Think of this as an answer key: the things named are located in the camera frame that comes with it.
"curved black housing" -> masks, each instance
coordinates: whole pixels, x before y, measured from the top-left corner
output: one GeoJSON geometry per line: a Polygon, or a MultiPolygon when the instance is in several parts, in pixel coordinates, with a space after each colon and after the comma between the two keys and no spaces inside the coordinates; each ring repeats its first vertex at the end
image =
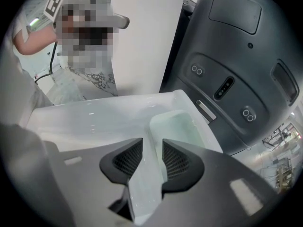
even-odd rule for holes
{"type": "Polygon", "coordinates": [[[282,8],[275,0],[197,0],[182,24],[180,17],[181,43],[160,92],[182,89],[212,111],[209,127],[228,155],[267,137],[303,96],[303,50],[282,8]],[[227,78],[234,83],[224,90],[227,78]],[[253,120],[242,116],[245,107],[253,120]]]}
{"type": "Polygon", "coordinates": [[[162,160],[168,177],[168,181],[162,185],[162,194],[187,191],[204,172],[204,164],[199,156],[170,140],[163,139],[162,160]]]}
{"type": "Polygon", "coordinates": [[[143,139],[138,138],[100,160],[100,170],[112,182],[126,185],[142,160],[143,139]]]}

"person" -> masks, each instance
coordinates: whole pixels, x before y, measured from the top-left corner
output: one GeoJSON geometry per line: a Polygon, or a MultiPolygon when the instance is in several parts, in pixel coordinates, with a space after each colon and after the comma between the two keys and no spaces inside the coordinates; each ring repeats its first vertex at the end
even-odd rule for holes
{"type": "Polygon", "coordinates": [[[22,55],[35,54],[56,41],[53,27],[30,32],[23,9],[12,21],[1,45],[0,54],[0,122],[25,126],[35,108],[53,104],[29,73],[22,69],[13,46],[22,55]]]}
{"type": "Polygon", "coordinates": [[[77,26],[80,22],[74,22],[74,16],[86,24],[96,23],[96,19],[102,16],[113,15],[109,4],[103,4],[99,0],[91,4],[92,0],[79,0],[85,4],[85,10],[77,10],[78,5],[68,4],[62,7],[62,18],[57,22],[58,28],[62,28],[62,48],[68,51],[68,67],[71,72],[82,77],[102,91],[118,96],[115,78],[111,63],[111,51],[113,33],[117,30],[109,27],[77,26]]]}
{"type": "MultiPolygon", "coordinates": [[[[284,140],[286,140],[286,138],[288,138],[288,137],[290,137],[292,134],[291,133],[285,133],[284,131],[282,132],[282,135],[283,135],[283,138],[284,138],[284,140]]],[[[274,143],[273,143],[273,145],[279,145],[279,144],[281,144],[283,142],[283,139],[282,139],[282,137],[280,137],[280,138],[278,138],[274,143]]]]}

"round button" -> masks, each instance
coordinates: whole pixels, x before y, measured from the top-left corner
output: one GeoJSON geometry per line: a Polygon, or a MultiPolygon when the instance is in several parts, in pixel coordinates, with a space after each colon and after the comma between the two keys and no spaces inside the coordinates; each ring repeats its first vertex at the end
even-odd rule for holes
{"type": "Polygon", "coordinates": [[[201,70],[201,69],[198,69],[198,70],[197,70],[197,74],[198,74],[198,75],[201,75],[201,74],[202,74],[202,70],[201,70]]]}
{"type": "Polygon", "coordinates": [[[243,115],[244,115],[244,116],[249,115],[249,113],[250,113],[250,112],[249,112],[249,110],[248,110],[248,109],[245,109],[245,110],[243,111],[243,115]]]}
{"type": "Polygon", "coordinates": [[[250,115],[250,116],[247,117],[247,121],[248,121],[248,122],[251,122],[251,121],[253,121],[253,120],[254,120],[254,116],[250,115]]]}

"white sleeve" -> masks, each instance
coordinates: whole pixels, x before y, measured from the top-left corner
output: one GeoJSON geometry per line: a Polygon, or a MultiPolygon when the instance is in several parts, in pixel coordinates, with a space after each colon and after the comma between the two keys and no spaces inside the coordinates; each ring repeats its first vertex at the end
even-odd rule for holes
{"type": "Polygon", "coordinates": [[[27,32],[27,18],[25,16],[25,12],[21,10],[19,15],[15,19],[14,29],[13,29],[13,38],[17,35],[17,33],[22,30],[22,37],[24,42],[28,39],[28,32],[27,32]]]}

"black cable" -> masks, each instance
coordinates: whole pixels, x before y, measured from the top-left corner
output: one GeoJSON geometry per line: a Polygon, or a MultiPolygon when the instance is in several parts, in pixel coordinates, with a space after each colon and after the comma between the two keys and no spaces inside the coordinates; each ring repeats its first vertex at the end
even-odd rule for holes
{"type": "Polygon", "coordinates": [[[270,144],[270,143],[268,143],[268,142],[263,142],[263,145],[267,148],[267,149],[272,149],[272,148],[270,148],[270,147],[267,147],[266,145],[265,145],[265,143],[267,143],[268,145],[271,145],[272,147],[275,147],[274,145],[272,145],[272,144],[270,144]]]}
{"type": "Polygon", "coordinates": [[[54,56],[55,56],[57,44],[58,44],[58,42],[56,41],[56,42],[55,42],[55,45],[53,46],[53,54],[52,54],[51,65],[50,65],[50,74],[53,73],[53,58],[54,58],[54,56]]]}
{"type": "Polygon", "coordinates": [[[269,152],[274,151],[280,144],[278,144],[275,148],[273,148],[272,150],[270,150],[269,152]]]}
{"type": "Polygon", "coordinates": [[[232,155],[230,155],[230,156],[232,157],[233,155],[236,155],[236,154],[238,154],[238,153],[240,153],[240,152],[242,152],[242,151],[244,151],[244,150],[246,150],[246,149],[240,150],[239,152],[234,153],[234,154],[232,154],[232,155]]]}
{"type": "Polygon", "coordinates": [[[57,44],[58,44],[58,42],[56,41],[56,42],[55,42],[55,45],[53,46],[53,54],[52,54],[52,57],[51,57],[51,65],[50,65],[49,73],[48,73],[48,74],[45,74],[45,75],[43,75],[43,76],[41,76],[41,77],[39,77],[39,78],[37,78],[37,79],[35,80],[35,83],[36,83],[38,80],[40,80],[41,78],[43,78],[43,77],[47,77],[47,76],[49,76],[49,75],[52,75],[52,73],[53,73],[53,58],[54,58],[54,56],[55,56],[57,44]]]}
{"type": "Polygon", "coordinates": [[[37,79],[35,80],[35,83],[36,83],[38,80],[40,80],[41,78],[47,77],[47,76],[49,76],[49,75],[51,75],[51,74],[50,74],[50,73],[47,73],[47,74],[45,74],[45,75],[43,75],[43,76],[37,78],[37,79]]]}

